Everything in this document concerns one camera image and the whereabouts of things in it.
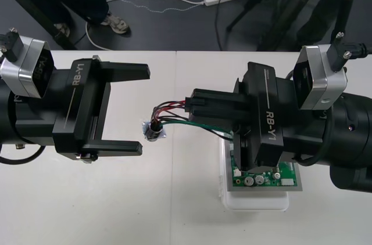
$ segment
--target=gray floor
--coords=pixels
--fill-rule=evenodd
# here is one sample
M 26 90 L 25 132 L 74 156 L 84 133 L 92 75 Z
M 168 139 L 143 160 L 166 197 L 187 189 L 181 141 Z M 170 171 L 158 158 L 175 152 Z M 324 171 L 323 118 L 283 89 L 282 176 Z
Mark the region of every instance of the gray floor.
M 50 35 L 33 20 L 14 0 L 1 0 L 0 31 L 16 27 L 22 35 L 47 40 L 52 49 L 61 49 Z M 152 10 L 165 8 L 185 9 L 191 5 L 178 0 L 126 0 L 136 5 L 147 6 Z M 295 40 L 295 33 L 311 14 L 318 0 L 310 0 L 299 17 L 294 21 L 287 36 L 283 39 L 281 50 L 290 49 Z M 236 0 L 220 6 L 219 31 L 225 50 L 254 51 L 262 33 L 270 27 L 272 8 L 277 0 L 266 0 L 249 12 L 226 35 L 225 27 L 241 12 L 246 0 Z M 167 11 L 152 13 L 144 8 L 136 8 L 130 3 L 114 1 L 110 3 L 111 11 L 123 17 L 131 27 L 129 35 L 119 36 L 108 27 L 93 27 L 92 39 L 99 45 L 113 50 L 155 50 L 155 51 L 216 51 L 218 50 L 214 32 L 216 7 L 199 6 L 185 12 Z M 372 42 L 371 15 L 372 0 L 355 0 L 347 27 L 350 41 Z M 75 41 L 84 34 L 85 23 L 73 14 L 75 27 L 71 34 Z M 329 42 L 330 31 L 322 40 Z M 82 50 L 96 49 L 85 37 L 77 47 Z

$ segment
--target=table surface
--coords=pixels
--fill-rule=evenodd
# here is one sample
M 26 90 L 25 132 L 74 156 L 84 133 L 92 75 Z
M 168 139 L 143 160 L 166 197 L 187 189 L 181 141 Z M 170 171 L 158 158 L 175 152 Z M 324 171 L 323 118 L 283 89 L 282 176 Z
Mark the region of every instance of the table surface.
M 298 54 L 53 52 L 59 69 L 94 54 L 149 64 L 151 80 L 112 84 L 103 133 L 140 140 L 144 153 L 86 165 L 48 147 L 30 164 L 2 165 L 2 244 L 370 244 L 371 194 L 337 189 L 328 167 L 301 167 L 303 192 L 290 193 L 286 212 L 229 212 L 218 197 L 216 136 L 169 125 L 166 139 L 143 139 L 141 123 L 155 105 L 183 99 L 194 88 L 232 91 L 248 61 L 271 65 L 284 77 Z M 350 62 L 347 91 L 372 97 L 366 86 L 371 68 L 372 60 Z M 12 153 L 14 146 L 3 147 L 5 157 Z

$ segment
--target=electrical connector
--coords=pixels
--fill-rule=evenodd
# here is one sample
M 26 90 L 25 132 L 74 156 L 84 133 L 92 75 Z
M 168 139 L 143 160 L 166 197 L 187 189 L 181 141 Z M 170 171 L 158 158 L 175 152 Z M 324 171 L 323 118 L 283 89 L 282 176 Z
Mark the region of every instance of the electrical connector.
M 165 138 L 167 135 L 163 129 L 163 125 L 159 122 L 144 122 L 142 123 L 142 132 L 145 139 L 149 142 L 155 142 L 158 139 Z

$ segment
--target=capacitor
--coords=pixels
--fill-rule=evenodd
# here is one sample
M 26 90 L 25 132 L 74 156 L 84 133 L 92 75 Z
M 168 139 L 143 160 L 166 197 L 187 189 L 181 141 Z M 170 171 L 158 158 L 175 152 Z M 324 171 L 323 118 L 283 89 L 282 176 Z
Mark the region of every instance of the capacitor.
M 252 186 L 255 183 L 252 177 L 248 176 L 244 178 L 244 185 L 245 186 Z
M 276 172 L 276 173 L 273 175 L 273 178 L 274 178 L 274 179 L 280 179 L 280 173 L 279 173 L 279 172 Z
M 263 182 L 264 182 L 264 177 L 262 176 L 262 175 L 257 175 L 256 177 L 255 177 L 255 181 L 256 181 L 256 184 L 258 184 L 258 185 L 262 185 L 263 184 Z

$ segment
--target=black connector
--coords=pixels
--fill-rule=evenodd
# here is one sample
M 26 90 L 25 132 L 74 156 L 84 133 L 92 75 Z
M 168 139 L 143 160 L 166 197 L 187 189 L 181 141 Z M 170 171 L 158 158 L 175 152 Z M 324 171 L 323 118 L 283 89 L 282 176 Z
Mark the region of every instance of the black connector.
M 156 141 L 163 132 L 163 125 L 160 122 L 147 123 L 144 128 L 145 139 L 149 142 Z
M 327 51 L 328 62 L 333 72 L 339 72 L 349 59 L 365 58 L 371 51 L 362 43 L 343 43 L 336 39 Z
M 0 51 L 8 61 L 17 61 L 22 49 L 23 43 L 16 30 L 0 35 Z

